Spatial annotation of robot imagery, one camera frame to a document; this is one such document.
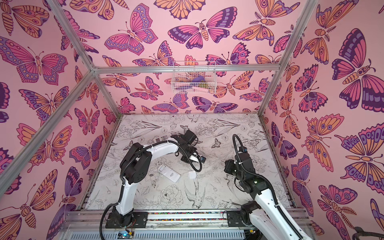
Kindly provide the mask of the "long white remote control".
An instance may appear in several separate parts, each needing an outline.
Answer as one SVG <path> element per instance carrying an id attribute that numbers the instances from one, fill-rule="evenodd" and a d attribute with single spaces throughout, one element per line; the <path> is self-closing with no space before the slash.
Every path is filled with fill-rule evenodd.
<path id="1" fill-rule="evenodd" d="M 170 181 L 172 181 L 173 183 L 176 183 L 181 177 L 179 173 L 175 172 L 174 170 L 169 168 L 167 165 L 159 166 L 158 172 L 164 177 L 166 177 L 167 179 L 169 179 Z"/>

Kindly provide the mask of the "small white remote control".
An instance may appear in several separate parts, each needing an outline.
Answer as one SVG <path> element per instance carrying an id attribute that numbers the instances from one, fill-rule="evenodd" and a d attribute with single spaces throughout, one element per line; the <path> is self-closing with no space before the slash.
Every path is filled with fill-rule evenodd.
<path id="1" fill-rule="evenodd" d="M 168 140 L 170 137 L 168 135 L 163 135 L 163 136 L 157 136 L 153 138 L 154 143 L 159 143 L 162 141 Z"/>

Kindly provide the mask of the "white battery cover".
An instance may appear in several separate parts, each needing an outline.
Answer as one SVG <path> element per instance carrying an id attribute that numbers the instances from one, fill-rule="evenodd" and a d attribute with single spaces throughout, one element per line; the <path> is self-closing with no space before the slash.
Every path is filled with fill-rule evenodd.
<path id="1" fill-rule="evenodd" d="M 190 171 L 190 172 L 188 172 L 188 176 L 189 176 L 189 179 L 194 180 L 197 178 L 197 172 Z"/>

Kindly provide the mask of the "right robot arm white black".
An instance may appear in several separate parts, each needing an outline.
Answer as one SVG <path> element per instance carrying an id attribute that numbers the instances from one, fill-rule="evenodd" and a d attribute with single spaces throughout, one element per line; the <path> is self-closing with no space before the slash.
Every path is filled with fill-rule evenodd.
<path id="1" fill-rule="evenodd" d="M 310 240 L 277 198 L 271 182 L 257 174 L 248 153 L 225 161 L 224 172 L 235 177 L 252 198 L 241 207 L 246 225 L 256 227 L 268 240 Z"/>

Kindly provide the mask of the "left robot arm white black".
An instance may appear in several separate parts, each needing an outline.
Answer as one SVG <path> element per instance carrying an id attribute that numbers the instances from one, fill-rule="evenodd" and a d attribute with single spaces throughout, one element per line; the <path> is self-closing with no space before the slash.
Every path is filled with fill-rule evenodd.
<path id="1" fill-rule="evenodd" d="M 183 135 L 172 135 L 148 146 L 134 143 L 120 163 L 122 186 L 118 201 L 109 204 L 104 210 L 100 229 L 127 228 L 134 224 L 136 191 L 139 183 L 147 176 L 153 160 L 177 154 L 181 156 L 182 162 L 190 164 L 195 172 L 201 172 L 206 158 L 198 153 L 197 141 L 196 134 L 187 130 Z"/>

